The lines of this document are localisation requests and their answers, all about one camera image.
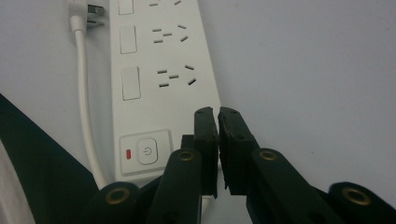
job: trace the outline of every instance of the white power cord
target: white power cord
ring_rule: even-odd
[[[67,0],[67,8],[67,19],[70,24],[69,27],[75,34],[78,51],[78,101],[82,135],[93,178],[95,179],[97,187],[102,189],[108,183],[100,168],[95,143],[93,142],[91,114],[88,100],[87,50],[85,46],[88,4],[85,0]]]

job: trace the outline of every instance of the outlet socket holes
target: outlet socket holes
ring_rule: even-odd
[[[167,75],[168,74],[168,69],[160,69],[157,70],[157,76],[163,76],[163,75],[167,75],[170,81],[173,80],[178,80],[180,77],[183,80],[180,80],[184,83],[186,83],[187,85],[191,86],[192,84],[194,84],[197,81],[197,78],[195,77],[195,73],[192,73],[191,71],[194,71],[195,67],[189,65],[189,64],[185,64],[184,67],[179,70],[180,75]],[[170,83],[169,82],[162,82],[158,85],[160,88],[163,87],[169,87]]]
[[[157,27],[152,29],[152,33],[154,33],[156,35],[156,37],[153,40],[154,44],[161,44],[164,43],[166,38],[170,38],[172,36],[174,36],[175,38],[177,38],[180,42],[185,42],[187,39],[189,39],[189,36],[185,34],[185,30],[187,30],[187,27],[185,25],[179,24],[177,26],[177,29],[175,30],[175,32],[177,34],[174,34],[172,32],[165,32],[163,31],[163,28]]]

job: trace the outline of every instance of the power outlet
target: power outlet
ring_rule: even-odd
[[[196,0],[110,1],[115,178],[163,173],[193,113],[219,109]]]

